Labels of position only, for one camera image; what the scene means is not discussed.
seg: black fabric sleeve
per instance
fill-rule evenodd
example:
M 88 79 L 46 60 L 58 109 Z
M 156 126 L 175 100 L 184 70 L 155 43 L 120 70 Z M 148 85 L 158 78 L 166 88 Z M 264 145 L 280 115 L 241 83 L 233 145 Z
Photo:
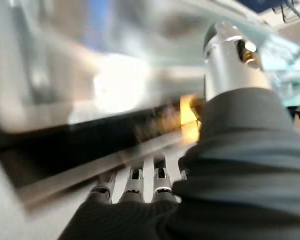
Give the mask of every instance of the black fabric sleeve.
M 182 203 L 158 238 L 300 240 L 300 135 L 276 94 L 225 92 L 207 103 L 203 126 L 203 141 L 179 160 Z

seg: stainless steel surface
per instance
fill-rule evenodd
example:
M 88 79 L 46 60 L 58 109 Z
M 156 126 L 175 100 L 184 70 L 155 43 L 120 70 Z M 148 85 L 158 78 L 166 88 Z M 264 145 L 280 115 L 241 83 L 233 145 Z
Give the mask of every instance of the stainless steel surface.
M 105 173 L 121 165 L 142 163 L 145 158 L 164 149 L 185 147 L 182 143 L 182 133 L 172 132 L 153 138 L 136 147 L 121 150 L 103 158 L 96 159 L 60 174 L 43 179 L 36 183 L 24 186 L 17 193 L 25 206 L 31 206 L 44 198 L 81 183 L 99 174 Z
M 0 128 L 24 133 L 202 95 L 203 42 L 220 20 L 259 49 L 285 41 L 234 1 L 0 0 Z M 289 59 L 275 67 L 295 69 Z
M 204 49 L 206 65 L 205 97 L 209 101 L 222 93 L 241 88 L 271 89 L 271 84 L 261 69 L 248 66 L 239 58 L 238 41 L 256 50 L 237 26 L 227 22 L 217 23 L 216 35 Z

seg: blue object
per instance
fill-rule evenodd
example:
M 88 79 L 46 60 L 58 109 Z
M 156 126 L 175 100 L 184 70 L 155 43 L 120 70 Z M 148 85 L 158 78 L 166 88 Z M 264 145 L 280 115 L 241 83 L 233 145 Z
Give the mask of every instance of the blue object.
M 267 9 L 276 8 L 286 3 L 285 0 L 237 0 L 256 13 L 261 13 Z

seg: metal cylinder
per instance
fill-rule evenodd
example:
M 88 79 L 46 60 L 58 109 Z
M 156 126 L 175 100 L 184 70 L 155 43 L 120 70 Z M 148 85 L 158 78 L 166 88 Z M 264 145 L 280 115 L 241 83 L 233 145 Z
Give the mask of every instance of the metal cylinder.
M 252 53 L 258 54 L 256 46 L 229 23 L 218 23 L 213 28 L 215 35 L 204 48 L 206 100 L 236 89 L 271 89 L 261 67 L 245 64 L 244 59 L 251 60 Z M 239 41 L 244 42 L 247 48 L 244 56 L 240 56 Z

